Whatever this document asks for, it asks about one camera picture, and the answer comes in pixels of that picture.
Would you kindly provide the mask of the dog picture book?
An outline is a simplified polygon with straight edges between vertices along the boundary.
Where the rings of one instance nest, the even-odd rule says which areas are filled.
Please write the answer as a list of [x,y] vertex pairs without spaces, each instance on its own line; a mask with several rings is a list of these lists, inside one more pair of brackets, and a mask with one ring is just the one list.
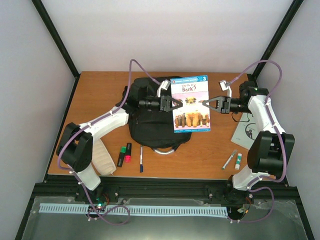
[[210,109],[203,105],[209,99],[208,76],[172,78],[170,82],[171,97],[182,103],[172,111],[174,132],[209,132]]

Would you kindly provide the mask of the grey paperback book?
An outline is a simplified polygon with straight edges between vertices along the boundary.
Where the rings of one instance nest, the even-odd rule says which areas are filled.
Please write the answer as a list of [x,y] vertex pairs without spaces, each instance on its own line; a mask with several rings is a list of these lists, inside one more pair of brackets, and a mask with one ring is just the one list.
[[247,150],[251,148],[258,135],[257,126],[251,114],[243,114],[231,138],[231,142]]

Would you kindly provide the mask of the black student backpack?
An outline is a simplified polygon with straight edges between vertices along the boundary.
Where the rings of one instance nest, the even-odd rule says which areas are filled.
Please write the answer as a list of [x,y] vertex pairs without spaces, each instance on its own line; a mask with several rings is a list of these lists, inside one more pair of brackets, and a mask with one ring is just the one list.
[[[122,108],[128,114],[131,138],[138,144],[149,147],[159,154],[175,152],[191,139],[190,132],[175,133],[173,111],[160,111],[159,85],[168,77],[140,77],[126,86],[122,99],[128,93]],[[171,87],[162,90],[161,95],[172,97]]]

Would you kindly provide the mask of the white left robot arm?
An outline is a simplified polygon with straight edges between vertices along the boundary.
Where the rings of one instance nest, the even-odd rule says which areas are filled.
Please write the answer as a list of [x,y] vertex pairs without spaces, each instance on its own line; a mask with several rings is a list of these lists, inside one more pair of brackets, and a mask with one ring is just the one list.
[[62,134],[56,154],[86,190],[92,201],[103,198],[101,175],[116,170],[102,137],[128,125],[132,139],[162,155],[174,153],[190,139],[188,133],[175,133],[170,81],[160,78],[137,78],[124,88],[122,99],[110,111],[82,123],[69,123]]

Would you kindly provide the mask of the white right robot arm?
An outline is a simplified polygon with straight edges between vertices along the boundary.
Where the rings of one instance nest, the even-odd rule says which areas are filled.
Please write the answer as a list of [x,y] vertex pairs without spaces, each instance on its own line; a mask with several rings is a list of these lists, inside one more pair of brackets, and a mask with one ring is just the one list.
[[239,86],[239,97],[233,98],[229,82],[222,80],[219,85],[227,95],[206,100],[203,105],[221,114],[250,113],[258,131],[248,151],[246,166],[227,180],[223,191],[228,203],[240,204],[246,201],[256,183],[262,180],[280,183],[284,180],[295,138],[279,124],[268,89],[245,81]]

